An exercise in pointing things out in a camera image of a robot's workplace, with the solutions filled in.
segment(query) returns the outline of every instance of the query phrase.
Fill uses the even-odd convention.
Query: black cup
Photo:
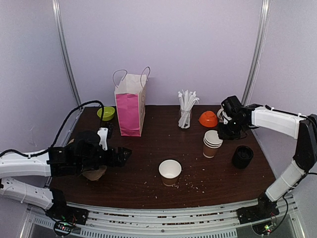
[[[253,158],[253,151],[245,145],[237,147],[232,157],[233,165],[238,169],[245,169]]]

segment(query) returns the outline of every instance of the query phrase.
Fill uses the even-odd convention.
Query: metal pole
[[[62,55],[63,55],[63,61],[66,69],[66,73],[68,76],[69,84],[72,90],[72,93],[74,95],[74,98],[76,100],[76,104],[79,106],[81,105],[79,93],[76,87],[73,71],[71,69],[70,61],[69,61],[69,55],[66,47],[66,41],[65,41],[65,35],[64,35],[64,29],[63,29],[63,24],[61,21],[61,14],[60,14],[60,8],[59,8],[59,0],[53,0],[53,12],[54,12],[54,17],[56,21],[56,26],[58,30],[58,35],[59,35],[59,42],[62,50]]]
[[[243,105],[248,103],[249,97],[251,96],[251,93],[252,93],[252,86],[253,86],[253,83],[255,81],[256,72],[258,69],[258,64],[259,64],[259,59],[260,59],[260,54],[261,54],[261,49],[263,47],[265,31],[266,31],[266,27],[267,27],[269,2],[270,2],[270,0],[263,0],[263,2],[262,2],[262,10],[261,10],[256,46],[254,49],[254,54],[253,54],[253,59],[252,59],[252,63],[251,63],[251,68],[249,71],[247,85],[246,85],[246,88],[244,90],[243,97],[242,97],[242,104]]]

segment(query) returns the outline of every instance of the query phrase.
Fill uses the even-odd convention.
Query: pink paper bag
[[[125,71],[120,83],[116,85],[114,75],[119,71]],[[144,116],[145,116],[145,94],[146,82],[150,75],[150,67],[146,67],[141,75],[129,74],[121,69],[113,73],[113,82],[115,84],[115,103],[121,135],[123,136],[141,136]]]

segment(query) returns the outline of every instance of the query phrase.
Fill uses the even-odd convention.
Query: dark brown tabletop
[[[108,146],[132,149],[132,156],[123,168],[108,167],[99,181],[83,176],[53,178],[51,187],[61,189],[67,201],[86,205],[117,208],[184,208],[239,202],[257,198],[274,182],[272,170],[253,134],[245,139],[226,140],[216,156],[203,156],[204,133],[210,128],[198,119],[207,110],[215,113],[219,106],[194,106],[189,129],[178,127],[179,106],[146,106],[141,137],[120,135],[117,117]],[[85,108],[71,135],[99,129],[98,108]],[[239,145],[254,152],[249,166],[240,170],[231,164]],[[177,160],[182,173],[173,187],[164,186],[159,164]]]

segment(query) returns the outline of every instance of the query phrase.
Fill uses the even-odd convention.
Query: robotic arm
[[[287,113],[268,106],[252,104],[243,106],[236,96],[221,103],[223,123],[219,123],[221,139],[239,139],[247,129],[269,128],[297,140],[293,161],[282,175],[258,197],[259,204],[239,209],[240,223],[269,218],[279,214],[276,201],[294,189],[317,161],[317,116]]]
[[[67,206],[63,192],[58,189],[38,188],[19,182],[11,176],[79,176],[85,171],[98,170],[99,166],[122,167],[132,151],[126,148],[107,146],[112,127],[99,131],[79,133],[72,143],[65,147],[50,147],[46,153],[31,157],[39,152],[26,153],[28,158],[7,153],[0,157],[0,194],[21,203],[37,205],[51,218],[84,225],[88,217],[85,209]]]

